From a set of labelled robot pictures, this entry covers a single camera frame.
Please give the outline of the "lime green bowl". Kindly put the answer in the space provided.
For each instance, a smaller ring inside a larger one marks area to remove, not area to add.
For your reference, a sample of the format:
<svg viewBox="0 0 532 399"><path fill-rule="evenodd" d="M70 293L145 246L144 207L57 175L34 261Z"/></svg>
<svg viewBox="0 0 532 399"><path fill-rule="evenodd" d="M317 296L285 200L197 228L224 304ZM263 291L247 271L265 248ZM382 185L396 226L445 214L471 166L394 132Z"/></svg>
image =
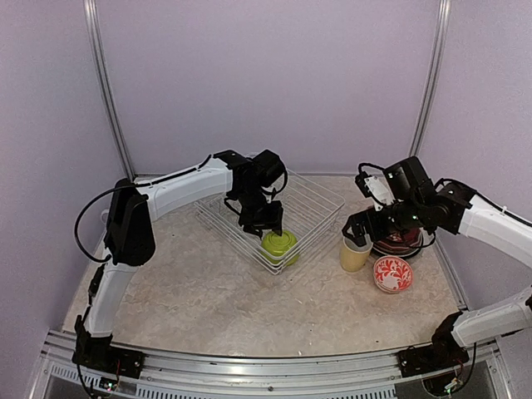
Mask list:
<svg viewBox="0 0 532 399"><path fill-rule="evenodd" d="M286 255L297 243L298 239L296 236L286 229L281 235L277 235L271 231L267 233L261 241L262 255L268 262L269 266L290 266L298 261L300 255L294 252L288 257L286 257Z"/></svg>

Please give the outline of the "yellow mug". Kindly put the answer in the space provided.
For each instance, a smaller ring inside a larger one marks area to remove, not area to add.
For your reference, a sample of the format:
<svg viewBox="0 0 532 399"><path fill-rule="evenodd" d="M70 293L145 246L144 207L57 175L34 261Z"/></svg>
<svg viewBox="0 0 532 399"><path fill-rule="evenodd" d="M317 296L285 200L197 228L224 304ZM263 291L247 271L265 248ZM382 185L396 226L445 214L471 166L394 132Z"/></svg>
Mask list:
<svg viewBox="0 0 532 399"><path fill-rule="evenodd" d="M340 265L349 273L359 271L368 260L372 251L372 242L368 241L363 246L357 246L348 238L343 238L340 249Z"/></svg>

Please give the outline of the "black striped rim plate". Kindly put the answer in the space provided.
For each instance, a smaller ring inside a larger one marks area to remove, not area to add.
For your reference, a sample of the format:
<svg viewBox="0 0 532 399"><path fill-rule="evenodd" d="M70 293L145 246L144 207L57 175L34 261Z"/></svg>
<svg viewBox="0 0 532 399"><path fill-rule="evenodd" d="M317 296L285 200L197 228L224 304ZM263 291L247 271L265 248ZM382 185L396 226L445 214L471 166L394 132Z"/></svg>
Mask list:
<svg viewBox="0 0 532 399"><path fill-rule="evenodd" d="M398 258L401 258L401 259L412 259L414 257L416 257L420 252L422 251L422 249L410 249L409 251L406 251L406 252L402 252L402 253L398 253L398 252L393 252L393 251L385 251L383 249L379 249L378 247L373 247L372 248L372 253L373 254L376 254L376 255L379 255L379 256L395 256L395 257L398 257Z"/></svg>

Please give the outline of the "dark brown plate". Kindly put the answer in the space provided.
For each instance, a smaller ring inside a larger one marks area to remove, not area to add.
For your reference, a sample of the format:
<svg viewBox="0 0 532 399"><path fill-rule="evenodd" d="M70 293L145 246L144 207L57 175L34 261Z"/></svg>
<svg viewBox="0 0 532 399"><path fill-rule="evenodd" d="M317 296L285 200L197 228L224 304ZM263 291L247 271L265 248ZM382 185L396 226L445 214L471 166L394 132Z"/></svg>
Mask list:
<svg viewBox="0 0 532 399"><path fill-rule="evenodd" d="M410 249L420 249L423 244L422 232L419 229L411 229L403 234L391 234L374 243L373 247L378 247L385 251L402 253L409 251Z"/></svg>

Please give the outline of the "white bowl red pattern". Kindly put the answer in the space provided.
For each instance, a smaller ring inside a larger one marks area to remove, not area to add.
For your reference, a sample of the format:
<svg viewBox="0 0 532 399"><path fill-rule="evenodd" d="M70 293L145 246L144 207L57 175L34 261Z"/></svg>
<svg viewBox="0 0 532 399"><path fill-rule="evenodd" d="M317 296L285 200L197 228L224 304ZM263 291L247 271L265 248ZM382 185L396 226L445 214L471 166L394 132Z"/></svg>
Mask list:
<svg viewBox="0 0 532 399"><path fill-rule="evenodd" d="M402 293L413 284L413 269L402 258L383 256L373 264L373 280L385 293Z"/></svg>

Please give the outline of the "white floral mug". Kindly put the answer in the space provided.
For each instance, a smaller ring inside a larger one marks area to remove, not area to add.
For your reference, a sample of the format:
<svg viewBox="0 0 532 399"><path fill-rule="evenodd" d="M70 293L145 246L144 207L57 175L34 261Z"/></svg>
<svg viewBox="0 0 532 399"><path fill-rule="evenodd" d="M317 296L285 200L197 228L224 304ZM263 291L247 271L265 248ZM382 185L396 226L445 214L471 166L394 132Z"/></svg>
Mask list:
<svg viewBox="0 0 532 399"><path fill-rule="evenodd" d="M104 209L101 211L101 221L105 224L108 220L109 210Z"/></svg>

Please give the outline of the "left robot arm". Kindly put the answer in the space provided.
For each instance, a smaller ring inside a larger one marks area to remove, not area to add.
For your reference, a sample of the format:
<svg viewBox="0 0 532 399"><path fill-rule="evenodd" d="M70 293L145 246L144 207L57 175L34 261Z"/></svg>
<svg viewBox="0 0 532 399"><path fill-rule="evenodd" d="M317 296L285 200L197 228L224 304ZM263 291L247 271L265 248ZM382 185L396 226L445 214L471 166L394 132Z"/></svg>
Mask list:
<svg viewBox="0 0 532 399"><path fill-rule="evenodd" d="M110 196L102 258L87 257L100 266L88 291L88 306L76 320L76 346L85 358L101 370L116 362L111 346L117 310L137 269L155 253L152 224L180 207L211 195L224 195L224 202L236 201L238 225L246 234L261 237L271 230L283 232L283 206L275 197L277 180L286 181L288 172L280 157L263 150L254 157L224 150L189 169L151 180L120 180L97 195Z"/></svg>

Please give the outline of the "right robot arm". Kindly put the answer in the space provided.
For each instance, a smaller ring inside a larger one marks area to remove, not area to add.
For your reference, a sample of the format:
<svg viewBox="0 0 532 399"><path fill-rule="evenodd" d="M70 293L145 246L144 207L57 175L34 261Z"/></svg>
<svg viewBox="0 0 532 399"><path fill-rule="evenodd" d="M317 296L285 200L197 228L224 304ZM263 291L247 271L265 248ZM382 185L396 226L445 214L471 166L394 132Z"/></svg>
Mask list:
<svg viewBox="0 0 532 399"><path fill-rule="evenodd" d="M394 233L420 228L433 234L444 229L499 250L506 257L531 265L531 223L493 203L470 186L453 179L386 175L383 184L364 172L355 183L372 207L348 217L346 239L362 247ZM427 364L442 369L458 351L471 344L531 326L531 287L474 311L448 316L435 330L425 351Z"/></svg>

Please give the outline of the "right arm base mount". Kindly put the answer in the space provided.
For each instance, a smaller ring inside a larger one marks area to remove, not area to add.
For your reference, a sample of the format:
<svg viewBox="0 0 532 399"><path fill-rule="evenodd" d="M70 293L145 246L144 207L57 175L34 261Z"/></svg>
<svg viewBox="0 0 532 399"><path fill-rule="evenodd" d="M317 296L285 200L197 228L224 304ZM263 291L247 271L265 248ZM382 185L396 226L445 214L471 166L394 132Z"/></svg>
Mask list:
<svg viewBox="0 0 532 399"><path fill-rule="evenodd" d="M449 367L460 366L470 360L468 352L461 347L438 346L428 344L420 347L410 346L397 353L398 366L402 377L414 377L437 372Z"/></svg>

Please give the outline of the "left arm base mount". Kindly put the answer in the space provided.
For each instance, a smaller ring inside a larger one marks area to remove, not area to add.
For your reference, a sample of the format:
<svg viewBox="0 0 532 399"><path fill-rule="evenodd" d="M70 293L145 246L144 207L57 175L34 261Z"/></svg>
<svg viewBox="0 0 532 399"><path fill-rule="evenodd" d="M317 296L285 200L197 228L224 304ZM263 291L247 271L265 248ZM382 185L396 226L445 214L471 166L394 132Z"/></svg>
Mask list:
<svg viewBox="0 0 532 399"><path fill-rule="evenodd" d="M113 346L77 348L72 361L91 370L119 377L140 378L145 354L140 351Z"/></svg>

